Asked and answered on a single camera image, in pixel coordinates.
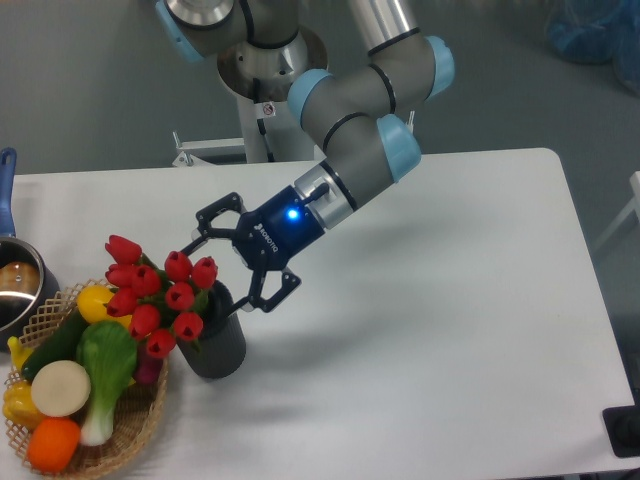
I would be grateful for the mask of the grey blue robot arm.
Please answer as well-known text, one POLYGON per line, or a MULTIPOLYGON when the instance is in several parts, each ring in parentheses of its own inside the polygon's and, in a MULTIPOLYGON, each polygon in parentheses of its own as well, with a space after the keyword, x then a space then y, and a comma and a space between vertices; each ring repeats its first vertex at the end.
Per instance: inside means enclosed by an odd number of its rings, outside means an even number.
POLYGON ((315 67, 295 1, 159 1, 188 60, 218 59, 227 88, 258 106, 285 102, 323 160, 253 211, 231 193, 197 214, 192 249, 227 239, 251 271, 237 307, 275 309, 299 278, 289 260, 415 168, 420 147, 399 112, 446 90, 455 63, 405 1, 352 1, 369 62, 345 78, 315 67))

